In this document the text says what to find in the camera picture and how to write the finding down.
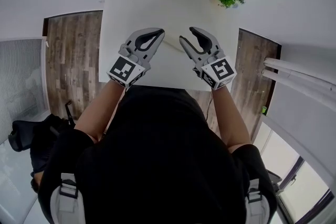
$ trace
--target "black t-shirt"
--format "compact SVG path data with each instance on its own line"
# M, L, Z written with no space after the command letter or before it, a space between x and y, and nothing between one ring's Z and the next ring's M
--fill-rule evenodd
M50 197L61 173L74 173L87 223L245 223L251 179L275 194L260 153L245 145L230 154L185 91L132 87L104 139L60 135L42 178L38 199L52 223Z

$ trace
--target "white marker cube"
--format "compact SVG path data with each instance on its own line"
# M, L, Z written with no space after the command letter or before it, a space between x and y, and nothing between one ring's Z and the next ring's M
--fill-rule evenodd
M201 78L210 85L211 88L217 90L229 84L237 72L232 65L229 56L220 58L212 63L202 66Z
M142 66L118 54L112 60L112 65L107 71L107 75L110 79L128 89L144 75L144 71L145 68Z

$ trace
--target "white pipe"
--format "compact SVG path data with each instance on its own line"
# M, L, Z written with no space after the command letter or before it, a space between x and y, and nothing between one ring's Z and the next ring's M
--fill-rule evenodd
M323 88L326 88L327 90L329 90L331 92L336 92L336 85L331 84L329 82L326 82L325 80L321 80L321 79L318 79L318 78L315 78L315 77L312 77L312 76L309 76L309 75L306 75L306 74L303 74L303 73L300 73L300 72L296 72L296 71L293 71L293 70L290 70L290 69L287 69L287 68L278 67L278 66L275 66L275 65L270 65L269 63L265 63L264 65L267 66L267 67L274 68L274 69L277 69L279 71L288 73L287 78L290 78L291 75L293 75L295 77L299 77L301 79L305 79L307 81L313 82L313 83L315 83L315 84L317 84L317 85L319 85Z
M268 70L263 70L262 71L262 75L266 78L269 79L273 79L283 85L286 85L288 87L291 87L294 90L297 90L301 93L303 93L304 95L311 97L313 99L315 99L316 101L319 101L320 103L324 104L325 106L329 107L331 110L336 112L336 101L332 98L330 98L329 96L314 90L312 88L309 88L307 86L304 86L300 83L291 81L287 78L283 78L281 76L279 76L278 74L268 71Z
M270 65L274 65L277 67L287 68L287 69L300 72L300 73L309 75L311 77L315 77L315 78L318 78L318 79L321 79L321 80L324 80L326 82L336 85L336 78L333 78L327 74L317 73L313 70L309 70L306 67L298 65L296 63L282 61L282 60L273 59L273 58L266 58L264 63L268 63Z

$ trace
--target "black cable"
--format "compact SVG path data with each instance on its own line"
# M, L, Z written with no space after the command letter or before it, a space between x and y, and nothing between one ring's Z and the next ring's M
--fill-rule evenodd
M212 96L212 93L211 93L211 99L210 99L210 102L209 102L209 105L208 105L208 109L206 111L206 121L208 121L209 108L210 108L210 105L211 105L211 103L212 103L213 100L214 100L214 97Z

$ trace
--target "backpack strap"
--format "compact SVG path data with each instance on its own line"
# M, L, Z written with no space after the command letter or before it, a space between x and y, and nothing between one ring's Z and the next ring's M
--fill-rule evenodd
M74 174L61 174L62 183L51 195L50 211L55 224L85 224L83 196Z
M259 179L250 181L247 197L245 198L245 224L267 224L269 220L269 203L259 191Z

